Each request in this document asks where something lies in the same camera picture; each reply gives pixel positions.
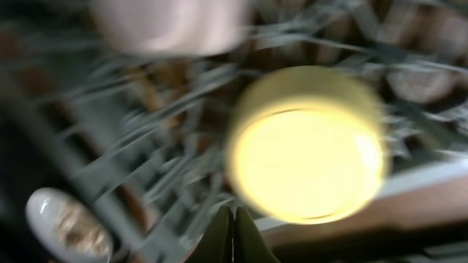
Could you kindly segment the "food scraps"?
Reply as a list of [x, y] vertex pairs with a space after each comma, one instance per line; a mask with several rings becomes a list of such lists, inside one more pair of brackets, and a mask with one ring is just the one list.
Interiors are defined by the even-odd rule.
[[59, 240], [84, 256], [104, 257], [112, 250], [107, 232], [85, 207], [68, 204], [56, 224]]

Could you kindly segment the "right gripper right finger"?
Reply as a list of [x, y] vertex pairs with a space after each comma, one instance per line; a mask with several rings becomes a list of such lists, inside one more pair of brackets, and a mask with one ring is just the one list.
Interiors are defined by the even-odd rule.
[[235, 212], [233, 256], [235, 263], [279, 263], [245, 207]]

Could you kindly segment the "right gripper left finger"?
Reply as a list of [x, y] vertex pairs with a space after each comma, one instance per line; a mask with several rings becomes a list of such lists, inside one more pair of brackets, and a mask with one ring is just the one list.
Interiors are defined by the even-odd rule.
[[233, 260], [233, 212], [218, 209], [205, 234], [185, 263], [231, 263]]

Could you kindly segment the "pink cup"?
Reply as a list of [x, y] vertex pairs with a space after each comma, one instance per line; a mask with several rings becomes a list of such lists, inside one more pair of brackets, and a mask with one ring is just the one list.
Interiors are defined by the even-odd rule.
[[245, 40], [247, 0], [93, 0], [89, 9], [103, 38], [137, 56], [215, 56]]

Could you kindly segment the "grey plate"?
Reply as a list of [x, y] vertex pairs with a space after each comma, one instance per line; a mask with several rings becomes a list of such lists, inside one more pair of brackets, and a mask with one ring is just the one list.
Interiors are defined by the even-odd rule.
[[28, 225], [41, 244], [62, 262], [108, 263], [113, 238], [79, 200], [57, 188], [39, 188], [25, 208]]

